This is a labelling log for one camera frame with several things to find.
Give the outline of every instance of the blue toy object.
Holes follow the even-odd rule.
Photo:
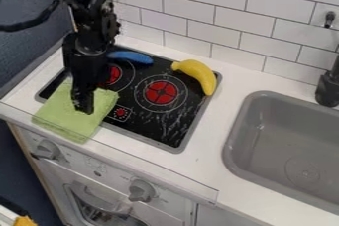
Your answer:
[[[142,64],[153,64],[153,60],[149,56],[135,52],[118,51],[109,53],[107,56],[113,59],[125,59]]]

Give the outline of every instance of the floor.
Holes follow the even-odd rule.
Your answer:
[[[0,121],[0,197],[27,210],[39,226],[62,223],[6,123]]]

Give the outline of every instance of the white cabinet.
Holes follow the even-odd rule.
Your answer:
[[[196,226],[264,226],[249,218],[242,217],[230,211],[205,206],[198,207]]]
[[[48,160],[36,161],[65,221],[73,226],[183,226],[178,218]]]

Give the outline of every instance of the cable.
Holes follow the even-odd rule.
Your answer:
[[[50,17],[51,13],[57,8],[59,3],[60,2],[58,0],[54,0],[52,4],[47,7],[42,13],[40,13],[40,15],[35,19],[17,24],[0,25],[0,32],[17,32],[40,25]]]

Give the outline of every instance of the stove knob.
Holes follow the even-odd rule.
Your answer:
[[[139,179],[132,182],[130,192],[129,200],[132,202],[149,203],[156,196],[154,188],[149,183]]]
[[[43,139],[37,145],[37,148],[32,153],[32,156],[38,159],[58,160],[58,158],[61,156],[61,150],[53,142]]]

